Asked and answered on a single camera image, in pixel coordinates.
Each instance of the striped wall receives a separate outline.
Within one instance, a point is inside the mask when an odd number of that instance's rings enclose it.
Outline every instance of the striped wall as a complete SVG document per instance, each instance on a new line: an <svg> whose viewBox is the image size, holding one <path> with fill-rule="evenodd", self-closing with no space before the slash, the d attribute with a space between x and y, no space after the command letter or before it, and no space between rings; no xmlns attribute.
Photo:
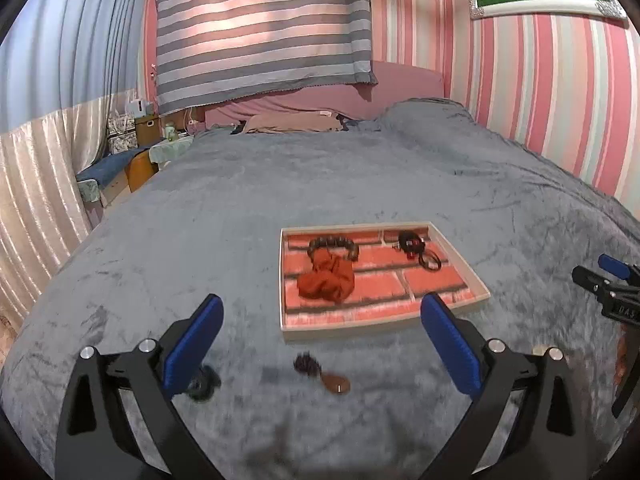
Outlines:
<svg viewBox="0 0 640 480"><path fill-rule="evenodd" d="M444 74L484 124L640 218L640 36L583 16L472 22L468 0L372 0L374 60Z"/></svg>

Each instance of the pink bedsheet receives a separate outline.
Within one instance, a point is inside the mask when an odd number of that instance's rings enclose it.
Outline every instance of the pink bedsheet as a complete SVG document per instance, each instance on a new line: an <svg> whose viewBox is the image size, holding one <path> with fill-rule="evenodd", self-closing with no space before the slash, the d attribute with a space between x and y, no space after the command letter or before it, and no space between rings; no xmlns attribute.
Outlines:
<svg viewBox="0 0 640 480"><path fill-rule="evenodd" d="M207 128L265 112L330 110L351 119L373 119L392 104L412 97L444 97L442 74L433 70L374 61L373 73L377 85L312 86L211 105L205 115Z"/></svg>

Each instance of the satin curtain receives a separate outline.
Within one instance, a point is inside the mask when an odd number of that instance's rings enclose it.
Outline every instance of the satin curtain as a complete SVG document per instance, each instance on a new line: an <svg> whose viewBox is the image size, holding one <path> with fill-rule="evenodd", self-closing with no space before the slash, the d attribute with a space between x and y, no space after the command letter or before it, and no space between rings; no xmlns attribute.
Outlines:
<svg viewBox="0 0 640 480"><path fill-rule="evenodd" d="M88 235L75 174L136 95L144 0L29 0L0 45L0 316L17 331Z"/></svg>

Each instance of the metal screw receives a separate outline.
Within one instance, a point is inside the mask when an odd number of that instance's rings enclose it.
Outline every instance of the metal screw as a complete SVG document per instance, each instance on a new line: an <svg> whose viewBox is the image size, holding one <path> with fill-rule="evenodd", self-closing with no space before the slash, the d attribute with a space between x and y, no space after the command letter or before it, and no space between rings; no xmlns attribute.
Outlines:
<svg viewBox="0 0 640 480"><path fill-rule="evenodd" d="M144 352L145 354L148 354L155 347L156 347L156 342L153 339L145 339L144 341L140 342L140 344L138 345L138 350L140 350L141 352Z"/></svg>
<svg viewBox="0 0 640 480"><path fill-rule="evenodd" d="M489 341L489 350L491 350L491 352L495 354L501 354L502 352L505 351L506 348L507 348L507 345L505 345L499 339L491 339Z"/></svg>
<svg viewBox="0 0 640 480"><path fill-rule="evenodd" d="M559 348L550 348L549 357L551 357L554 361L559 361L564 357L564 354L562 354L562 350Z"/></svg>
<svg viewBox="0 0 640 480"><path fill-rule="evenodd" d="M80 357L82 359L88 359L89 357L93 356L95 353L94 347L92 346L85 346L82 351L80 352Z"/></svg>

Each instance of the wooden tray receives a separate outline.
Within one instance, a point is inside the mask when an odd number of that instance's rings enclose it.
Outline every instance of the wooden tray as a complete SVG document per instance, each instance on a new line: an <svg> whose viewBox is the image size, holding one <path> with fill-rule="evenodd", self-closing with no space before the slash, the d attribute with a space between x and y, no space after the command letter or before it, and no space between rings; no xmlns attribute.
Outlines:
<svg viewBox="0 0 640 480"><path fill-rule="evenodd" d="M398 231L418 232L443 262L427 272L392 245ZM297 275L312 270L306 248L321 235L343 235L360 246L356 286L341 304L300 298ZM455 312L479 308L489 290L431 222L285 228L280 234L280 328L286 340L354 335L416 323L420 300L436 291Z"/></svg>

